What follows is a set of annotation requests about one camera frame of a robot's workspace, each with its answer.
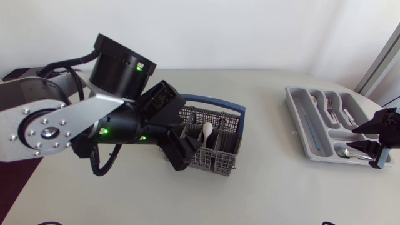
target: table surface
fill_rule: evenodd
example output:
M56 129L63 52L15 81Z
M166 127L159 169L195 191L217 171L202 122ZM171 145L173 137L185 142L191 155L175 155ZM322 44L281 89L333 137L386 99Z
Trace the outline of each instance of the table surface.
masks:
M246 106L236 170L229 177L176 172L157 146L124 145L112 169L92 174L72 150L46 157L4 224L399 224L400 166L310 161L285 102L285 87L350 91L282 71L156 71L180 93ZM377 104L356 95L371 119ZM111 146L103 146L103 156ZM391 151L395 162L399 151Z

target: gray plastic basket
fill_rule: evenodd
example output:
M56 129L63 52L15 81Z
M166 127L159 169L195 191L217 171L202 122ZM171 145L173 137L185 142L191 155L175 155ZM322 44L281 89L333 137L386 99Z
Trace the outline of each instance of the gray plastic basket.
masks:
M184 119L174 125L174 131L181 136L190 136L203 141L203 125L210 122L213 126L207 139L206 147L200 147L192 157L192 168L213 171L216 174L229 176L235 169L236 156L239 153L243 135L244 113L246 108L231 102L204 96L182 95L187 101L198 101L213 104L240 112L240 116L184 106L179 115Z

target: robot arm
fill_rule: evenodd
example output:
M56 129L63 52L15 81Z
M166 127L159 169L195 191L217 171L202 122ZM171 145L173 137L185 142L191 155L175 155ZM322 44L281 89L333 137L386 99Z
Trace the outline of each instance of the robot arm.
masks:
M122 144L157 144L175 170L185 169L201 143L179 138L182 96L166 81L142 94L156 65L99 34L90 55L55 62L27 77L0 84L0 161L18 161L59 153L72 146L80 158L91 158L94 173L104 175ZM92 74L76 74L71 66L98 57ZM56 68L71 74L49 79ZM90 96L71 104L68 96L82 86ZM98 169L98 143L116 144L108 169Z

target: gray cutlery organizer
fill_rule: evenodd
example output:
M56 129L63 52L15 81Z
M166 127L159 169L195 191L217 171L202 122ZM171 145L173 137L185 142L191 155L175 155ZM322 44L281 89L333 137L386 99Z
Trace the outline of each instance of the gray cutlery organizer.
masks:
M175 124L173 129L180 138L190 136L203 142L203 125L210 122L213 126L211 135L207 138L206 147L200 147L191 159L192 168L212 171L216 174L229 176L235 169L236 156L239 153L244 128L246 108L238 104L215 99L212 97L182 94L187 101L213 104L240 113L240 115L200 109L194 106L184 106L179 116L184 119L181 124Z
M328 112L327 98L331 99L332 111L338 122ZM369 165L368 161L340 156L338 151L346 148L352 153L363 154L347 146L353 141L378 141L376 134L354 134L351 132L358 125L369 119L351 93L302 87L286 87L286 102L289 106L297 131L303 143L306 156L315 161ZM389 155L385 166L393 166Z

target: black cable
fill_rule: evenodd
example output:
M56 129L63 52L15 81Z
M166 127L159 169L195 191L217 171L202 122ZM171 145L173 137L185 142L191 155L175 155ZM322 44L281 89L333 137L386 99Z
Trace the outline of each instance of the black cable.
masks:
M42 222L41 224L38 225L62 225L59 222Z
M393 102L394 100L396 100L396 99L398 99L398 98L400 98L400 96L399 96L399 97L397 97L397 98L395 98L395 99L393 99L392 101L389 101L388 103L384 104L382 107L385 107L387 104L389 104L389 103Z
M42 70L36 71L36 74L42 78L49 78L51 72L57 68L65 68L66 66L76 66L84 63L88 63L93 59L96 59L100 55L100 52L94 50L91 54L76 59L68 59L65 61L53 62L45 66Z
M105 165L102 168L100 168L99 147L98 145L96 145L96 147L93 148L93 151L90 154L90 163L92 166L93 173L97 176L105 175L111 169L111 166L113 166L113 163L117 158L119 150L121 150L121 147L122 144L116 144L114 150L110 154L110 158L107 160Z
M71 68L70 66L66 66L65 67L68 72L70 72L75 80L76 83L76 88L77 88L77 92L79 94L79 100L82 101L85 99L85 95L83 93L83 87L82 87L82 83L81 83L81 78L79 78L78 74L76 73L76 71Z

